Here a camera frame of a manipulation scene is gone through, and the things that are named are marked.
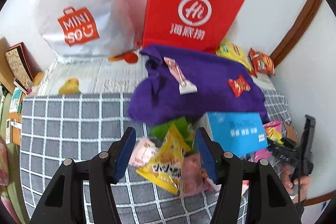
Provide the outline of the person right hand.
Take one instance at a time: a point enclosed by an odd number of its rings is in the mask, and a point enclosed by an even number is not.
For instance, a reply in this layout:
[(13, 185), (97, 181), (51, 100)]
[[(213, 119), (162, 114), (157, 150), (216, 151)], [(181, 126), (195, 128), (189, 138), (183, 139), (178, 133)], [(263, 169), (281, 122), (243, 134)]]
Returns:
[[(311, 176), (301, 176), (300, 178), (295, 179), (294, 182), (291, 182), (290, 180), (291, 172), (292, 172), (291, 166), (283, 165), (282, 173), (281, 173), (281, 180), (282, 180), (282, 184), (284, 185), (286, 191), (291, 196), (291, 200), (293, 201), (293, 203), (298, 203), (307, 198), (308, 189), (311, 183)], [(293, 187), (295, 185), (297, 185), (299, 188), (299, 194), (296, 194), (294, 196)]]

